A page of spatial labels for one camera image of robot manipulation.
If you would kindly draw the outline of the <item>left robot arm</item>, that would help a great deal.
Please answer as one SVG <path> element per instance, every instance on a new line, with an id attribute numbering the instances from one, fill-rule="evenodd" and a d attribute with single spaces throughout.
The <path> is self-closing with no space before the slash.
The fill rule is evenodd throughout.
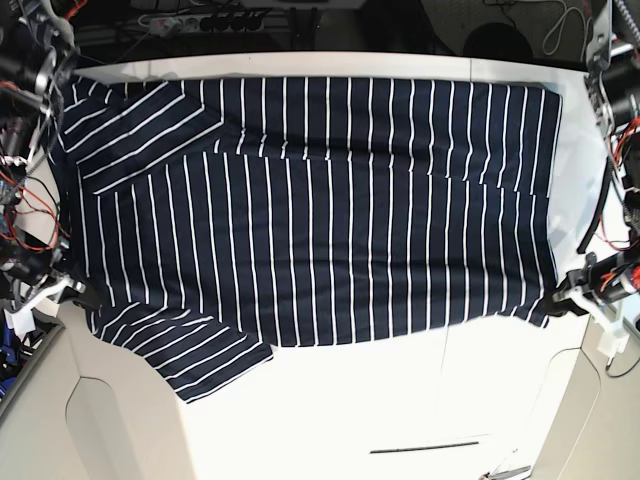
<path id="1" fill-rule="evenodd" d="M 595 315 L 599 308 L 639 292 L 639 3 L 593 1 L 592 38 L 585 50 L 585 86 L 606 147 L 602 185 L 593 217 L 577 252 L 582 268 L 571 270 L 545 295 L 543 312 Z M 628 228 L 625 247 L 599 260 L 586 251 L 597 229 L 609 192 L 622 209 Z"/>

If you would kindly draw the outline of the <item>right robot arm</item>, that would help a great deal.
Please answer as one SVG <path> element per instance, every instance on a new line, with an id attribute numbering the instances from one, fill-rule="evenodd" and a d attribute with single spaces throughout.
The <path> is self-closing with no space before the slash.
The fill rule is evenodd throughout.
<path id="1" fill-rule="evenodd" d="M 44 299 L 100 307 L 69 258 L 63 209 L 27 186 L 47 160 L 64 118 L 62 88 L 78 49 L 70 19 L 81 1 L 1 4 L 1 299 L 23 313 Z"/>

